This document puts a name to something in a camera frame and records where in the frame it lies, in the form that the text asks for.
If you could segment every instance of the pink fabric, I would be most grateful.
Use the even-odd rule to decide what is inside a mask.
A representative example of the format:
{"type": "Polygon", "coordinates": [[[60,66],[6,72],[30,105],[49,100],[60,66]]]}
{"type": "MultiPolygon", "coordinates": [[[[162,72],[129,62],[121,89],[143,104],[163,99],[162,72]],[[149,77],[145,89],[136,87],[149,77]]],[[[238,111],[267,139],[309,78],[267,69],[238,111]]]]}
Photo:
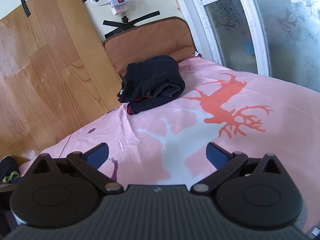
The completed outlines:
{"type": "MultiPolygon", "coordinates": [[[[188,188],[216,170],[205,155],[210,141],[249,157],[272,152],[306,202],[304,231],[316,225],[320,94],[199,57],[188,58],[179,67],[186,89],[177,100],[130,116],[124,104],[43,152],[64,158],[106,142],[109,159],[99,171],[109,177],[116,174],[124,187],[186,184],[188,188]]],[[[21,171],[29,165],[21,166],[21,171]]]]}

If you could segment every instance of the shoe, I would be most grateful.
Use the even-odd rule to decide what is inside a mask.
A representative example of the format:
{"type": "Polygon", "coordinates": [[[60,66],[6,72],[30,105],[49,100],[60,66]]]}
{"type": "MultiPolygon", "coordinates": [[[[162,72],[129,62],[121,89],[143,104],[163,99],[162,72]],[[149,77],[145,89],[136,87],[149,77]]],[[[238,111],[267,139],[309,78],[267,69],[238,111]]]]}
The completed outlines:
{"type": "Polygon", "coordinates": [[[0,181],[7,182],[18,178],[19,175],[19,167],[14,158],[6,156],[0,161],[0,181]]]}

